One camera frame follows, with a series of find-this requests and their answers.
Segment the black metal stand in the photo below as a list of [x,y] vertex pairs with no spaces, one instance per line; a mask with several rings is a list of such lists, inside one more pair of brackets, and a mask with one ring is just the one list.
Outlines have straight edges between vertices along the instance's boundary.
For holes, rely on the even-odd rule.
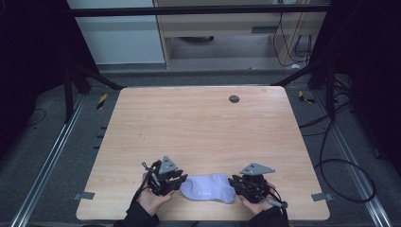
[[87,77],[95,79],[98,82],[112,88],[114,90],[122,90],[123,86],[118,85],[104,77],[99,73],[91,70],[83,65],[76,63],[66,66],[63,72],[63,87],[65,97],[65,123],[68,123],[74,114],[73,87],[78,89],[80,94],[88,94],[92,87]]
[[307,86],[312,90],[325,83],[325,109],[329,117],[334,119],[334,67],[331,61],[314,61],[286,79],[273,83],[272,86],[285,87],[306,74],[311,75]]

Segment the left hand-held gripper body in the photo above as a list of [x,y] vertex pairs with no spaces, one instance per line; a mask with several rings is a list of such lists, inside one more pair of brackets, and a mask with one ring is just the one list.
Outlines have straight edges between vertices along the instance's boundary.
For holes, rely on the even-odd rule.
[[155,195],[165,196],[178,188],[177,177],[178,167],[165,155],[150,167],[148,186]]

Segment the dark curtain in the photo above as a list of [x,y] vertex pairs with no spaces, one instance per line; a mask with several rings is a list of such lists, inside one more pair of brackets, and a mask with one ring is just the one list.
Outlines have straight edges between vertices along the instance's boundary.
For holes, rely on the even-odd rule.
[[331,0],[312,54],[351,78],[364,124],[401,175],[401,0]]
[[0,160],[10,154],[38,95],[63,84],[55,38],[75,62],[97,70],[76,20],[44,15],[69,9],[67,0],[0,0]]

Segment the yellow black striped tape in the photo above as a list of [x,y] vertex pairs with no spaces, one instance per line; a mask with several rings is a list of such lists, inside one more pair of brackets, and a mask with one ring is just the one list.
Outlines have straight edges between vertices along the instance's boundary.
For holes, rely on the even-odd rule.
[[313,94],[310,91],[299,91],[298,92],[298,98],[308,104],[314,104],[315,103],[315,98]]
[[102,109],[102,107],[104,106],[104,103],[105,103],[107,97],[108,97],[108,94],[102,94],[102,95],[100,96],[99,101],[98,101],[98,103],[97,103],[97,105],[96,105],[96,109],[97,109],[97,110]]

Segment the person's left hand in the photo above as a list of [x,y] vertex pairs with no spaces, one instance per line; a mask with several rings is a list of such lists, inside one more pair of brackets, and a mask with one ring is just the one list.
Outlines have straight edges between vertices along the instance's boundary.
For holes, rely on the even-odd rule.
[[143,188],[137,199],[144,210],[152,217],[157,214],[158,210],[168,201],[171,201],[175,191],[172,190],[165,196],[157,196],[148,188],[148,175],[143,174]]

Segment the white cabinet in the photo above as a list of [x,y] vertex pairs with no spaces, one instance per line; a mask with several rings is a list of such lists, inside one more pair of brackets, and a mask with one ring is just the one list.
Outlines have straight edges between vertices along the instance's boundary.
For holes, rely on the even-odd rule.
[[[152,8],[152,0],[67,0],[71,9]],[[164,63],[155,16],[77,17],[97,65]]]

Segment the person's right hand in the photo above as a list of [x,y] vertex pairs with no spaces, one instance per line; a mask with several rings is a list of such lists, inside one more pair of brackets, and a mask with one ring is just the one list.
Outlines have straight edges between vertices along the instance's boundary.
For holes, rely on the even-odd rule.
[[272,195],[268,195],[263,201],[259,203],[251,203],[242,195],[238,195],[239,200],[241,201],[242,205],[247,207],[251,213],[256,216],[262,211],[267,211],[273,207],[270,201],[275,201],[275,198]]

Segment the aluminium floor rail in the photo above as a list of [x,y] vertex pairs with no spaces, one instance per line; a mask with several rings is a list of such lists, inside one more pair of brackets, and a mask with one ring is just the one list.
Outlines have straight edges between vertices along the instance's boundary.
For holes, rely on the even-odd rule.
[[35,182],[31,186],[23,204],[20,206],[18,212],[10,222],[9,227],[26,227],[28,224],[31,215],[44,192],[44,188],[47,185],[53,169],[63,152],[65,144],[77,123],[86,97],[87,95],[78,95],[77,101],[73,107],[72,116],[66,123],[63,124],[61,132],[53,144],[52,149],[49,151],[44,164],[35,179]]
[[340,159],[347,162],[347,169],[353,179],[354,185],[364,205],[376,227],[393,227],[390,218],[388,217],[379,198],[374,193],[374,187],[368,178],[368,175],[362,172],[361,167],[352,150],[348,146],[345,137],[340,131],[340,128],[335,124],[335,121],[328,117],[327,130],[332,132],[334,141],[339,149]]

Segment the black horizontal frame bar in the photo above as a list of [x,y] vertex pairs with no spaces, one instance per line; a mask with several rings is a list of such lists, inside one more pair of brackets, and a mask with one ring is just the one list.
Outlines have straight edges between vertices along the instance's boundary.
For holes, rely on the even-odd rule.
[[230,13],[282,13],[282,12],[326,12],[330,5],[248,5],[248,6],[192,6],[126,9],[70,9],[68,14],[75,17],[103,16],[149,16],[149,15],[190,15]]

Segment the wooden office desk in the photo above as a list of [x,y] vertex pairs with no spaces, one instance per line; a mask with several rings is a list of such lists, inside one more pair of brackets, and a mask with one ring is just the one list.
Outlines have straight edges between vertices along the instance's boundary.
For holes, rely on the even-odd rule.
[[[330,0],[152,0],[156,7],[318,5]],[[161,36],[167,42],[178,37],[267,34],[278,61],[295,62],[295,45],[301,36],[320,32],[323,12],[230,13],[159,15]]]

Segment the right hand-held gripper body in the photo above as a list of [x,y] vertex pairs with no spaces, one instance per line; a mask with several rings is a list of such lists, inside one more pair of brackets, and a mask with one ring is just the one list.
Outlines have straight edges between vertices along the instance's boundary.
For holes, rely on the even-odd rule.
[[265,174],[273,173],[274,168],[251,163],[239,171],[239,194],[251,203],[259,203],[270,193]]

